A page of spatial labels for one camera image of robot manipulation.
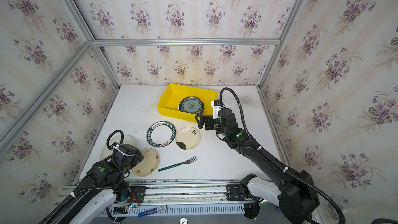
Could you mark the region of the teal patterned plate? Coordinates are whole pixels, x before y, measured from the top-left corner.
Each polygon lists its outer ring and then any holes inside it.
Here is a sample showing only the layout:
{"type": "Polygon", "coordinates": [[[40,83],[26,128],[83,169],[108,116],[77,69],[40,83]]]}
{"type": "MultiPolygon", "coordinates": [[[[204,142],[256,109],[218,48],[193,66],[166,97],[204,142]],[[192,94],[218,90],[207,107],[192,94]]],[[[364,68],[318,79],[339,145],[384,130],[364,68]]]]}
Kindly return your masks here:
{"type": "Polygon", "coordinates": [[[198,97],[190,96],[184,98],[178,105],[178,109],[180,112],[194,114],[194,115],[202,115],[205,110],[205,106],[202,100],[198,97]]]}

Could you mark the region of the cream plate with dark leaf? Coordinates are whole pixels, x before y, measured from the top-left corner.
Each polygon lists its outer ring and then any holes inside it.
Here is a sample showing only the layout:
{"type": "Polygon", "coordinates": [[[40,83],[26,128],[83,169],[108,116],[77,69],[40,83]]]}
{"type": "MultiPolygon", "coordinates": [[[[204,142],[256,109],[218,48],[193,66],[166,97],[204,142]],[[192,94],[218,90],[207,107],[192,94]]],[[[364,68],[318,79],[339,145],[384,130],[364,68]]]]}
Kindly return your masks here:
{"type": "Polygon", "coordinates": [[[194,127],[184,127],[177,132],[175,140],[180,149],[192,150],[199,145],[201,135],[194,127]]]}

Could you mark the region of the green text-rimmed white plate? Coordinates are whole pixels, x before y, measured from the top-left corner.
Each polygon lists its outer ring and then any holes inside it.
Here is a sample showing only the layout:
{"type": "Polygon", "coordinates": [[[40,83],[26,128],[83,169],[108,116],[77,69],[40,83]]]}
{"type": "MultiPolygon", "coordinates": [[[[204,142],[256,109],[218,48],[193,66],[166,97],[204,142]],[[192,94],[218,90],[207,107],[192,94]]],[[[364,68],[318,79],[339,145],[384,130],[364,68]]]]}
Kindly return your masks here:
{"type": "Polygon", "coordinates": [[[173,142],[176,133],[176,128],[172,123],[158,121],[147,130],[146,140],[151,146],[162,148],[173,142]]]}

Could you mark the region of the cream floral plate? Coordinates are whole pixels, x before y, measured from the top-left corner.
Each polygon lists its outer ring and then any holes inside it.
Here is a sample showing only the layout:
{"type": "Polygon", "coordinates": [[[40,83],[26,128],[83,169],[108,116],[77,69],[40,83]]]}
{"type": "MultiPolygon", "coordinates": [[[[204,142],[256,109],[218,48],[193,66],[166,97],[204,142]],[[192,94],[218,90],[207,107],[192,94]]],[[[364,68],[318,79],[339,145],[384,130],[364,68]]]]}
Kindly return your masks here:
{"type": "Polygon", "coordinates": [[[137,166],[133,167],[130,172],[139,177],[146,177],[158,169],[160,155],[152,148],[144,148],[140,152],[144,156],[144,159],[137,166]]]}

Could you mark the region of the plain cream plate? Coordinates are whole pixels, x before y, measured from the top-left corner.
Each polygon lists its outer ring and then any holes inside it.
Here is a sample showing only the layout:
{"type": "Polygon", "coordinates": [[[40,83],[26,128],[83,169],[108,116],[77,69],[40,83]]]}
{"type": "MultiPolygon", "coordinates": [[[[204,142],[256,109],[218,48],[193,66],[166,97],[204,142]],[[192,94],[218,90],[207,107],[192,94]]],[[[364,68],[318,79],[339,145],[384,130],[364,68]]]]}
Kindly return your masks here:
{"type": "MultiPolygon", "coordinates": [[[[117,134],[116,136],[113,136],[110,139],[109,144],[110,145],[112,145],[113,143],[119,144],[120,140],[121,140],[121,135],[117,134]]],[[[123,145],[126,145],[126,144],[132,145],[136,148],[138,147],[137,140],[133,136],[130,136],[130,135],[124,135],[123,145]]],[[[101,151],[100,159],[104,160],[105,158],[107,158],[108,156],[111,156],[112,154],[113,154],[113,152],[110,149],[108,149],[107,146],[105,145],[101,151]]]]}

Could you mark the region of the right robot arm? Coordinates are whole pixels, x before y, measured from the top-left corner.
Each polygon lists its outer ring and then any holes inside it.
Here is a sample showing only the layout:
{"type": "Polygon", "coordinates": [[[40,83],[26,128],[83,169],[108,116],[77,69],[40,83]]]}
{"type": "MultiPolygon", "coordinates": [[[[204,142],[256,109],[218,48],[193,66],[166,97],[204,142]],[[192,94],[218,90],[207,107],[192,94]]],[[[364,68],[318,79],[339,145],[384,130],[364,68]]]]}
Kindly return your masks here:
{"type": "Polygon", "coordinates": [[[212,101],[211,107],[213,108],[212,115],[195,117],[198,127],[206,131],[215,131],[220,140],[253,162],[276,185],[276,189],[272,189],[268,182],[250,174],[240,183],[242,196],[254,198],[255,205],[259,205],[260,199],[273,203],[292,224],[304,222],[313,224],[311,214],[320,205],[319,197],[323,197],[337,212],[338,222],[340,224],[346,222],[339,205],[314,185],[310,174],[288,167],[255,140],[246,126],[241,102],[231,88],[222,88],[219,98],[212,101]],[[235,98],[243,127],[238,126],[234,113],[224,104],[222,98],[225,91],[229,91],[235,98]]]}

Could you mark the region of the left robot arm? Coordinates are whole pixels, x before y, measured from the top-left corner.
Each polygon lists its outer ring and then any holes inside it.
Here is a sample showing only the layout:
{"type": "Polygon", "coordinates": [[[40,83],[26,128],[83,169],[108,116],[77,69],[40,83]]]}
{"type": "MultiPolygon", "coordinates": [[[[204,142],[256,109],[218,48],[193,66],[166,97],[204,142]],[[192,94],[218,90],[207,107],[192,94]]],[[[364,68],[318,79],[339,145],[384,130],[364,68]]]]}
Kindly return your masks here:
{"type": "Polygon", "coordinates": [[[125,201],[129,184],[124,175],[144,160],[133,145],[124,144],[124,133],[110,134],[106,147],[111,155],[96,162],[76,188],[40,223],[88,224],[115,201],[125,201]]]}

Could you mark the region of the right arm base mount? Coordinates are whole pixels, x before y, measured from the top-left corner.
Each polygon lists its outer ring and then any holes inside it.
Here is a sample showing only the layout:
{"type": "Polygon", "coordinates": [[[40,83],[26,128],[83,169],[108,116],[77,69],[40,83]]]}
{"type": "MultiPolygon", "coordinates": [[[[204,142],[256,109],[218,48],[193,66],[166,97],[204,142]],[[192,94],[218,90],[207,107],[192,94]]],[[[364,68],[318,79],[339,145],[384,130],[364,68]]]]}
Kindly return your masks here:
{"type": "Polygon", "coordinates": [[[227,201],[253,201],[244,204],[244,216],[247,219],[257,218],[260,214],[260,202],[273,196],[272,185],[255,174],[249,174],[239,184],[229,184],[226,188],[227,201]]]}

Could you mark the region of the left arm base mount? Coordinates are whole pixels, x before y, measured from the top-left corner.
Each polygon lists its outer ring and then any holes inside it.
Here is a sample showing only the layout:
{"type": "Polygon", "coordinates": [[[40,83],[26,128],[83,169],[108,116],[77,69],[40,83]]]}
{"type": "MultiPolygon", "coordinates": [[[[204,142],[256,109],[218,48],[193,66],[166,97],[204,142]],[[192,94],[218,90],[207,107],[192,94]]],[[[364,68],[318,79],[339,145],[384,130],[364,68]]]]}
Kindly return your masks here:
{"type": "Polygon", "coordinates": [[[138,208],[144,202],[146,187],[136,186],[125,188],[121,193],[117,193],[116,203],[123,204],[123,206],[115,206],[106,208],[106,214],[113,224],[120,224],[127,218],[127,214],[131,209],[138,208]]]}

